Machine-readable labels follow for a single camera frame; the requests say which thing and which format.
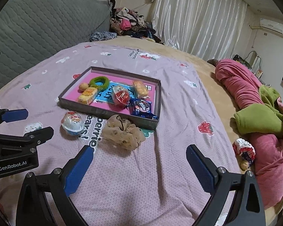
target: blue oreo package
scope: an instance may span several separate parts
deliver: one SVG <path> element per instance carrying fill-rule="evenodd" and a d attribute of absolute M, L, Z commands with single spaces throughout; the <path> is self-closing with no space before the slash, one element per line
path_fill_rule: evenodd
<path fill-rule="evenodd" d="M 133 109 L 131 115 L 157 120 L 157 116 L 153 115 L 151 112 L 152 102 L 145 101 L 142 99 L 131 98 L 130 104 Z"/>

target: green scrunchie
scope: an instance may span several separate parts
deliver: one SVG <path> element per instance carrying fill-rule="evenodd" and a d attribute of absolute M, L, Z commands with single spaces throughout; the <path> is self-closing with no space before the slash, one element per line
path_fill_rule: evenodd
<path fill-rule="evenodd" d="M 109 79 L 105 76 L 99 76 L 91 79 L 89 82 L 89 87 L 96 87 L 99 92 L 105 91 L 109 87 Z"/>

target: qr code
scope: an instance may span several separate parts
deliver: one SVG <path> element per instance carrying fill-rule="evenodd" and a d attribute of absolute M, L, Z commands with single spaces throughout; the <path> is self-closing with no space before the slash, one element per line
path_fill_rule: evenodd
<path fill-rule="evenodd" d="M 145 85 L 149 91 L 152 90 L 152 86 Z"/>

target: beige bed sheet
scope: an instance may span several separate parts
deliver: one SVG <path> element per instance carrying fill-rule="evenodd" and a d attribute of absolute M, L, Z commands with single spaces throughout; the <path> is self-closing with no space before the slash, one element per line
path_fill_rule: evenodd
<path fill-rule="evenodd" d="M 190 55 L 188 53 L 176 50 L 174 48 L 164 46 L 158 43 L 150 42 L 148 40 L 141 40 L 137 38 L 131 38 L 128 36 L 117 37 L 113 40 L 102 41 L 108 45 L 122 46 L 132 49 L 141 49 L 150 53 L 164 55 L 170 58 L 186 61 L 193 64 L 198 72 L 198 75 L 208 91 L 210 98 L 212 99 L 218 115 L 224 125 L 224 128 L 228 134 L 230 141 L 233 143 L 239 138 L 239 132 L 237 130 L 235 119 L 233 118 L 234 113 L 238 111 L 238 107 L 234 99 L 226 91 L 226 89 L 215 79 L 215 67 L 208 64 L 204 60 Z M 266 214 L 266 225 L 269 225 L 272 220 L 275 219 L 276 215 L 283 208 L 283 199 L 276 206 L 265 210 Z"/>

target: small round ball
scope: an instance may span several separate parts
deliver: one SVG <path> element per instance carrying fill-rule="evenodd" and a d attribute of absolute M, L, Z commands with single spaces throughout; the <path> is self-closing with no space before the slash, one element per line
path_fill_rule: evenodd
<path fill-rule="evenodd" d="M 250 166 L 250 164 L 248 163 L 248 161 L 243 161 L 240 163 L 240 167 L 243 171 L 245 171 L 246 169 L 248 169 Z"/>
<path fill-rule="evenodd" d="M 80 85 L 79 85 L 79 90 L 80 91 L 82 91 L 82 92 L 84 92 L 87 88 L 89 87 L 89 85 L 88 85 L 88 83 L 81 83 Z"/>

